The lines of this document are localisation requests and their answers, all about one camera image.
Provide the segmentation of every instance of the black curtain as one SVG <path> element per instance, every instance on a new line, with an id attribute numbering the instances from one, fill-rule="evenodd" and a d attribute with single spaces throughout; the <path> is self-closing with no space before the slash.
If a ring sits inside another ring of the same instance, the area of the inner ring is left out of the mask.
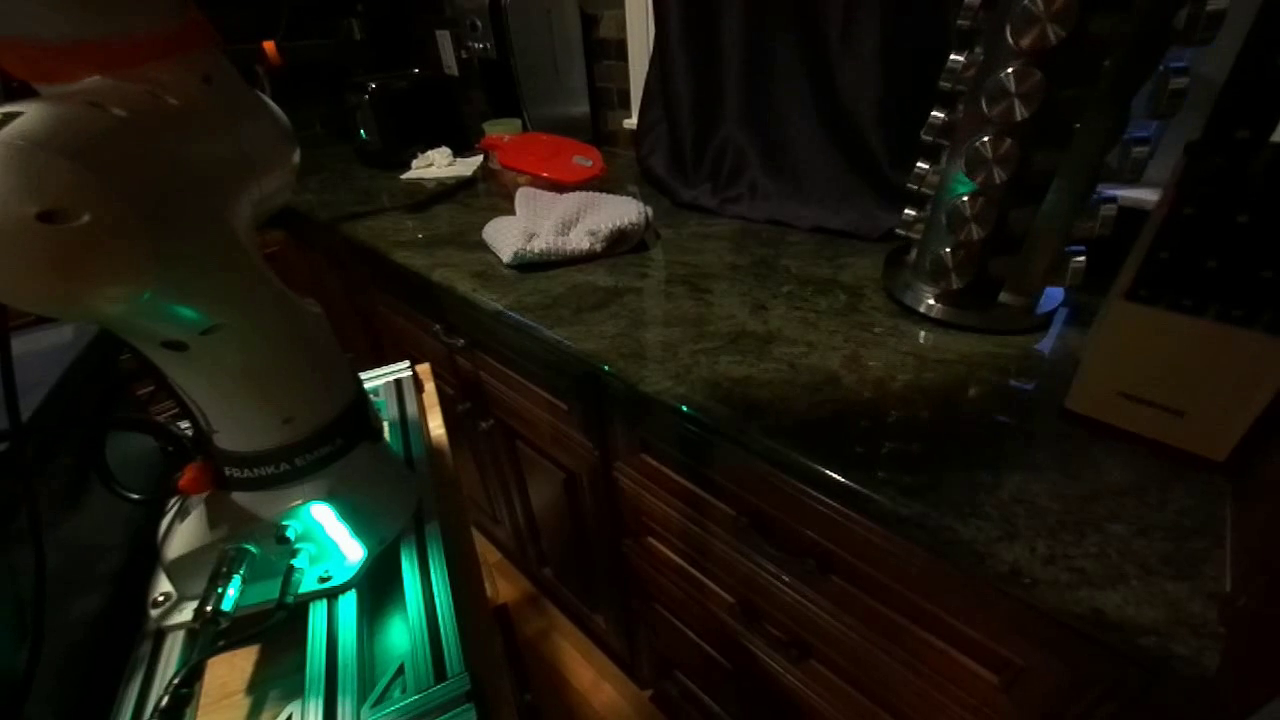
<path id="1" fill-rule="evenodd" d="M 640 168 L 676 200 L 881 237 L 934 100 L 946 0 L 656 0 Z"/>

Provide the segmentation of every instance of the kitchen counter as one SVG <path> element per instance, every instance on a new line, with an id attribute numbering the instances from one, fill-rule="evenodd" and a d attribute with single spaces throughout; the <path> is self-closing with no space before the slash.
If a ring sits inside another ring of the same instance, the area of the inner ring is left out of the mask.
<path id="1" fill-rule="evenodd" d="M 463 294 L 637 390 L 779 454 L 926 555 L 1209 679 L 1224 646 L 1229 474 L 1060 408 L 1085 319 L 946 332 L 881 289 L 881 238 L 653 200 L 659 238 L 542 270 L 489 255 L 504 197 L 435 204 L 312 155 L 301 209 L 392 276 Z"/>

